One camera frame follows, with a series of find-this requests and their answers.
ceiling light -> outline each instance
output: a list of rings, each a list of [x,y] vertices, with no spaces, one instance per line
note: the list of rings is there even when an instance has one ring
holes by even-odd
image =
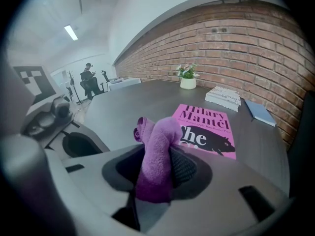
[[[71,28],[71,26],[65,26],[64,29],[68,32],[68,34],[70,35],[70,37],[72,37],[72,39],[78,40],[78,37],[76,36],[76,34],[74,33],[73,29]]]

desk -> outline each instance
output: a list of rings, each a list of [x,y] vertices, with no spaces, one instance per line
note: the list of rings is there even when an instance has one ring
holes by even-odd
[[[109,82],[108,86],[109,86],[109,89],[113,91],[113,90],[121,89],[121,88],[128,87],[128,86],[138,84],[138,83],[141,83],[141,80],[139,78],[128,78],[115,84],[111,84]]]
[[[180,88],[176,82],[150,81],[100,94],[93,98],[84,124],[110,150],[139,144],[133,130],[141,116],[152,121],[172,116],[179,104],[188,104],[227,113],[232,128],[236,157],[256,170],[287,195],[289,166],[284,143],[277,127],[254,119],[244,102],[239,112],[205,101],[208,88]]]

white ceiling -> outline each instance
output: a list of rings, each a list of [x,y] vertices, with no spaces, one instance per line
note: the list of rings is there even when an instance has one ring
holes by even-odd
[[[79,0],[27,0],[9,30],[8,52],[45,62],[73,46],[66,25],[72,26],[79,40],[106,39],[118,0],[81,1],[82,13]]]

white wall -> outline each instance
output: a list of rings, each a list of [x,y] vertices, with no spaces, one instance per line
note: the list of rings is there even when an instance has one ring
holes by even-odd
[[[218,0],[119,0],[109,31],[111,60],[165,19],[189,8]],[[263,0],[285,6],[282,0]]]

stack of books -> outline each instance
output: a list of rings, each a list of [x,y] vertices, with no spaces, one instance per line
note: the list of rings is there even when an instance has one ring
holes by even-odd
[[[206,94],[206,101],[216,103],[236,112],[238,112],[238,106],[241,105],[241,98],[238,92],[221,87],[215,87],[209,91]]]

